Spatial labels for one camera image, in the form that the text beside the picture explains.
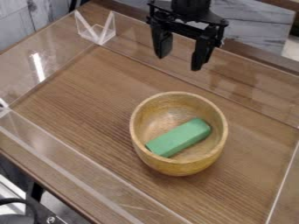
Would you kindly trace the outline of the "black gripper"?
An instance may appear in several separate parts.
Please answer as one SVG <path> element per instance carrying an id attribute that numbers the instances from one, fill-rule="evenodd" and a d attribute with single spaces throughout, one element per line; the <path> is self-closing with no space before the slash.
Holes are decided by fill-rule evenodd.
<path id="1" fill-rule="evenodd" d="M 151 27 L 154 52 L 165 58 L 174 46 L 174 34 L 195 39 L 191 70 L 199 71 L 209 62 L 214 46 L 222 46 L 227 19 L 211 11 L 211 0 L 150 0 L 147 23 Z"/>

